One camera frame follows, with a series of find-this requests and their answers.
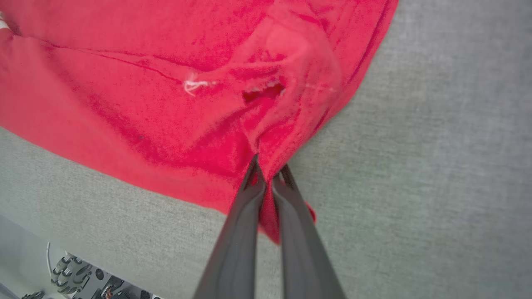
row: wire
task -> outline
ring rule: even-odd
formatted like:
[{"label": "wire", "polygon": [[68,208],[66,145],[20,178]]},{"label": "wire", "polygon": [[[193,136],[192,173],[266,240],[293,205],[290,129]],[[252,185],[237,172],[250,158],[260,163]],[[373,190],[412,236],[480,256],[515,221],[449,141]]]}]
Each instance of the wire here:
[{"label": "wire", "polygon": [[48,245],[46,245],[46,265],[48,266],[48,273],[50,274],[50,278],[52,277],[52,266],[50,265],[50,242],[48,242]]}]

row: torn hole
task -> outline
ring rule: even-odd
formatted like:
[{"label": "torn hole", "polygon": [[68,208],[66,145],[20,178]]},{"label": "torn hole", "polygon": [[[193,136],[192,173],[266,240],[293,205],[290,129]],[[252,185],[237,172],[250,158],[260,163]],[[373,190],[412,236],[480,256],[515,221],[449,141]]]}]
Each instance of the torn hole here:
[{"label": "torn hole", "polygon": [[242,93],[242,97],[244,98],[244,101],[248,103],[261,97],[276,99],[277,97],[279,97],[279,95],[282,94],[282,91],[285,90],[285,86],[278,81],[275,82],[274,84],[269,84],[269,85],[272,85],[272,86],[268,86],[266,88],[263,88],[262,90],[253,89],[249,92],[244,91]]}]

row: gray fabric surface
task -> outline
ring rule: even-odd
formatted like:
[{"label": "gray fabric surface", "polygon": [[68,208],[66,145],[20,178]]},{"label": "gray fabric surface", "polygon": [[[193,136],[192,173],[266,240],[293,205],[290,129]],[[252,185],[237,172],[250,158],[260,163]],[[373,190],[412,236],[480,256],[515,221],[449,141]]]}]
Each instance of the gray fabric surface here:
[{"label": "gray fabric surface", "polygon": [[[166,298],[224,216],[0,130],[0,213]],[[402,0],[349,105],[291,160],[350,298],[531,298],[532,2]],[[259,240],[257,298],[281,298]]]}]

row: red garment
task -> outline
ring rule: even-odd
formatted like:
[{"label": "red garment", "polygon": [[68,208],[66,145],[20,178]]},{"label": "red garment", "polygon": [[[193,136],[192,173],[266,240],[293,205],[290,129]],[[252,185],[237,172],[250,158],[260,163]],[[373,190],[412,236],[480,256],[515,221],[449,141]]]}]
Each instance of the red garment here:
[{"label": "red garment", "polygon": [[[397,0],[0,0],[0,126],[227,213],[351,99]],[[271,190],[260,223],[275,241]]]}]

